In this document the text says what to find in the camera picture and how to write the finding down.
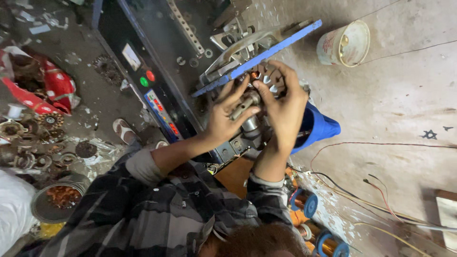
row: hand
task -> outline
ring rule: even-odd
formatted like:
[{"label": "hand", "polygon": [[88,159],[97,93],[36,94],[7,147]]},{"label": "hand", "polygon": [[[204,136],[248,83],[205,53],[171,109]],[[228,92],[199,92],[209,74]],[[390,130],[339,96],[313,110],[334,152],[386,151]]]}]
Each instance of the hand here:
[{"label": "hand", "polygon": [[302,124],[309,95],[298,84],[297,73],[292,68],[279,61],[269,61],[268,64],[276,66],[284,76],[286,96],[276,100],[268,86],[259,80],[254,81],[253,86],[259,91],[266,106],[268,121],[275,130],[279,150],[290,154]]},{"label": "hand", "polygon": [[203,133],[208,142],[214,143],[215,147],[229,140],[249,117],[260,111],[259,107],[249,107],[236,120],[231,120],[229,115],[240,104],[240,97],[243,95],[249,84],[249,75],[243,83],[234,88],[234,81],[225,85],[219,94],[216,104],[211,111],[208,125]]}]

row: green button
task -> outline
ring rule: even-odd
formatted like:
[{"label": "green button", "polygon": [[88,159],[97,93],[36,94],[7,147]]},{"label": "green button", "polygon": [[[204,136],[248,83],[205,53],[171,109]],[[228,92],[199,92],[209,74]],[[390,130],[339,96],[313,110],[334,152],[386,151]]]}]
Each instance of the green button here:
[{"label": "green button", "polygon": [[143,86],[149,86],[149,85],[148,85],[148,81],[146,80],[145,77],[141,77],[141,78],[140,78],[140,83],[141,83]]}]

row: red button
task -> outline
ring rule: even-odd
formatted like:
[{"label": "red button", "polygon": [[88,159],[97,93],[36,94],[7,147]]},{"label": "red button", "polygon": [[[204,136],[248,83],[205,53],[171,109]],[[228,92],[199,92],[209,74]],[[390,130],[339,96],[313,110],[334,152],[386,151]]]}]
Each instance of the red button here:
[{"label": "red button", "polygon": [[148,77],[148,79],[149,79],[150,81],[155,81],[155,76],[154,76],[154,74],[152,73],[152,71],[150,71],[150,70],[146,71],[146,77]]}]

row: blue cloth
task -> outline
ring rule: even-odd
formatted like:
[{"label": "blue cloth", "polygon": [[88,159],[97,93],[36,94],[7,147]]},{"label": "blue cloth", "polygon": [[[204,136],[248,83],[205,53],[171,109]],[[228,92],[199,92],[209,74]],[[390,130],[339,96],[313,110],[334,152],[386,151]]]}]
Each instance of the blue cloth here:
[{"label": "blue cloth", "polygon": [[296,152],[300,151],[301,149],[307,146],[310,146],[312,143],[316,141],[325,138],[331,138],[341,133],[341,127],[337,121],[325,115],[322,115],[316,108],[316,106],[308,102],[306,104],[305,114],[303,115],[303,121],[300,127],[300,132],[307,131],[310,129],[312,129],[312,131],[308,137],[303,136],[297,138],[292,153],[290,153],[291,155],[295,154]]}]

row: person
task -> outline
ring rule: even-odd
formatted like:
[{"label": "person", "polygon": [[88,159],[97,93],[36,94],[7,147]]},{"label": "person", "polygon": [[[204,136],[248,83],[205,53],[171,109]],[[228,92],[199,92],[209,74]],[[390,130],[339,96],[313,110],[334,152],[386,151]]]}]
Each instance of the person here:
[{"label": "person", "polygon": [[128,124],[117,120],[114,129],[129,143],[128,153],[92,182],[40,256],[307,256],[282,186],[308,94],[293,69],[279,61],[269,64],[282,72],[287,94],[276,100],[264,83],[253,82],[275,133],[254,163],[246,199],[186,163],[229,140],[260,111],[250,107],[229,119],[249,76],[237,88],[227,83],[206,130],[192,138],[141,149]]}]

